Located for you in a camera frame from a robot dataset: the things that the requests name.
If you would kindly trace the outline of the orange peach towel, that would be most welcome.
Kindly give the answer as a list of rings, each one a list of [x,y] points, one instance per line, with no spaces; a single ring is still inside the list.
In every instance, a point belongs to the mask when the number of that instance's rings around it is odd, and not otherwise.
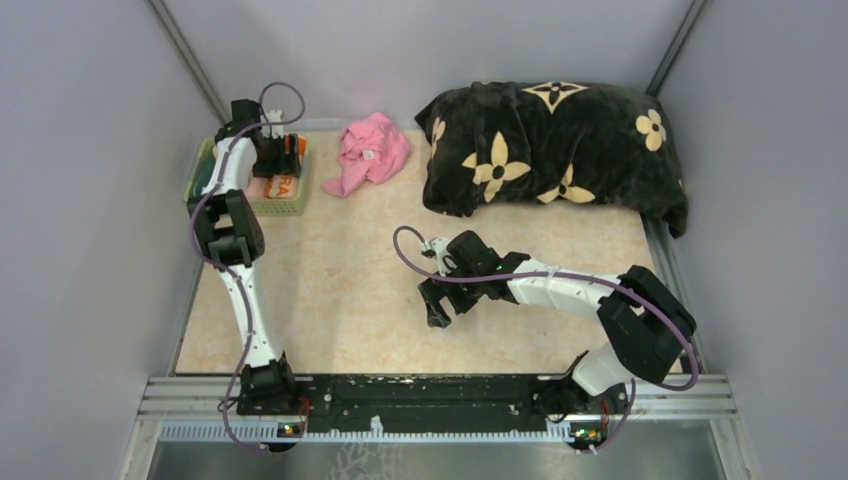
[[[292,199],[297,191],[303,171],[306,140],[289,134],[272,141],[272,153],[267,161],[271,173],[263,196],[267,199]]]

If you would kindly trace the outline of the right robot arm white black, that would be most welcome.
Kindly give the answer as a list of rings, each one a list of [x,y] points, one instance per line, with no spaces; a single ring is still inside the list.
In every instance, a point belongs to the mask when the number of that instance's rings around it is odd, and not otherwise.
[[[548,307],[597,321],[605,343],[580,354],[563,376],[540,391],[541,411],[590,411],[610,388],[640,379],[661,386],[681,355],[693,351],[697,324],[678,298],[649,269],[633,265],[619,275],[589,274],[543,263],[531,255],[499,255],[479,235],[421,242],[422,256],[436,262],[419,286],[427,323],[446,328],[451,316],[486,297],[515,305]]]

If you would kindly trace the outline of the black floral pillow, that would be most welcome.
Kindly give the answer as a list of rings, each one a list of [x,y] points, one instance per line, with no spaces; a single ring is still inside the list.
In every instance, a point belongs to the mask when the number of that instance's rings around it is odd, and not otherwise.
[[[430,211],[469,217],[497,202],[618,205],[688,227],[684,174],[661,102],[604,83],[473,82],[417,115]]]

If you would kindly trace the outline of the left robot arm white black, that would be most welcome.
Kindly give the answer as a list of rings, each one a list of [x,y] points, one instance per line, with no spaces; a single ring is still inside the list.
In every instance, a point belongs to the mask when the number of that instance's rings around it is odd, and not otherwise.
[[[253,166],[268,149],[263,130],[274,125],[259,102],[232,101],[231,120],[214,136],[210,173],[187,202],[191,245],[219,274],[242,343],[234,371],[240,415],[292,413],[300,399],[285,350],[265,325],[259,268],[265,240],[247,196]]]

